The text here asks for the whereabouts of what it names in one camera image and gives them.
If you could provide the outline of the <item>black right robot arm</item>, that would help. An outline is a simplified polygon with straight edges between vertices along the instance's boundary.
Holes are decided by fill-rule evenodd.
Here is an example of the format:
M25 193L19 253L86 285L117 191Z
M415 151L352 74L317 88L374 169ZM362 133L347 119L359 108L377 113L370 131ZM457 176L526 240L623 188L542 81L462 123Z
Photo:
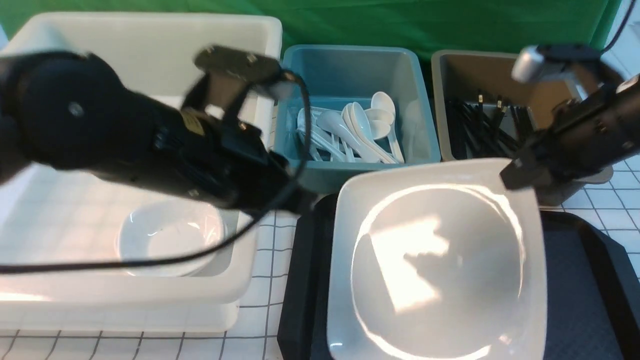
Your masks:
M583 101L559 104L553 122L537 130L501 172L518 191L590 177L640 151L639 77L603 85Z

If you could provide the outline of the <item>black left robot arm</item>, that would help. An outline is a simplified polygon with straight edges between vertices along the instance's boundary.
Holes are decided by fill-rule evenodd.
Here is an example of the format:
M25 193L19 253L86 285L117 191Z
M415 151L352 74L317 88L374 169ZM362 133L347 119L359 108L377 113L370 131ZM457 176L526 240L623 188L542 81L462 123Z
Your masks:
M304 214L318 200L239 118L250 92L296 81L266 55L213 45L180 108L127 88L98 55L1 59L1 182L32 164L238 210Z

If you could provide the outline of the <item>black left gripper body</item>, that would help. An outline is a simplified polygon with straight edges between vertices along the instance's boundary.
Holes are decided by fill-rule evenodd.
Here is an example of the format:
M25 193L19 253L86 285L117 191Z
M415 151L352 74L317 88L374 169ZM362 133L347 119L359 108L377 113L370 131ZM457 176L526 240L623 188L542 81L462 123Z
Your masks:
M247 215L301 215L318 199L288 173L283 156L266 150L253 125L172 112L155 121L150 151L158 165L154 192Z

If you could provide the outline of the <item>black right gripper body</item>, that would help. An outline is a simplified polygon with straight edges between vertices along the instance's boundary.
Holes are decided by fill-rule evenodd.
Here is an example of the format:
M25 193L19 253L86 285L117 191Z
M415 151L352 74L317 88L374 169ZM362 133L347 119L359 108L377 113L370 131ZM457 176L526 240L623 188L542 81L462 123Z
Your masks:
M551 126L515 153L500 178L510 191L585 178L631 155L631 98L589 96L560 107Z

